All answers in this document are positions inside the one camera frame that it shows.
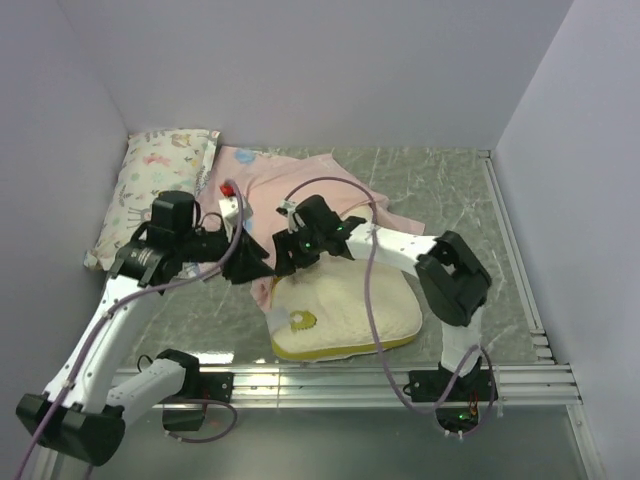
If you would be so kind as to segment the pink pillowcase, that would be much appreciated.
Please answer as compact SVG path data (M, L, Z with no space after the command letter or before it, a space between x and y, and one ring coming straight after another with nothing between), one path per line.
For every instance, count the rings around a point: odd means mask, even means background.
M357 180L330 154L295 159L224 147L217 154L206 186L196 196L205 213L220 211L220 185L228 179L237 184L253 210L245 220L246 229L268 252L266 264L271 267L276 264L272 235L287 226L286 218L276 212L285 198L300 203L318 194L341 217L353 215L360 207L368 208L374 200L378 225L414 235L424 232L423 223L391 213L387 196Z

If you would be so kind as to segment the cream yellow-edged pillow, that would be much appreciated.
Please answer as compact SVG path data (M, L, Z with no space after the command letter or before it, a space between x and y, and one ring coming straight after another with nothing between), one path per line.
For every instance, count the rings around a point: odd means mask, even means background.
M374 353L364 296L366 269L365 260L323 254L310 268L276 279L267 312L275 355L317 362ZM422 312L401 270L375 263L370 297L383 348L404 346L416 338Z

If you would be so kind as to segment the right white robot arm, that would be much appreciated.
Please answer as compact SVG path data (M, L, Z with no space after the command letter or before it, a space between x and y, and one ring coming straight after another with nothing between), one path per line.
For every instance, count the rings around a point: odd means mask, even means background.
M439 380L460 400L481 381L480 325L491 278L455 232L422 236L381 227L369 207L341 218L319 195L277 209L271 290L275 353L289 360L349 358L405 345L422 328L414 276L442 324Z

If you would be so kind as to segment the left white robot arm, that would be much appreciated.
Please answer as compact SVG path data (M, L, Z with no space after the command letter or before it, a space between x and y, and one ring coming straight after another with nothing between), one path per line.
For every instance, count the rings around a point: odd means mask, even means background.
M92 467L107 463L126 429L166 399L204 400L199 360L168 349L124 383L112 380L155 303L171 289L190 284L178 275L187 263L208 263L197 280L217 274L233 284L270 274L267 253L244 222L250 207L232 181L222 186L215 231L201 224L195 197L164 191L152 202L150 217L116 253L102 298L81 340L40 394L26 394L16 415L43 446Z

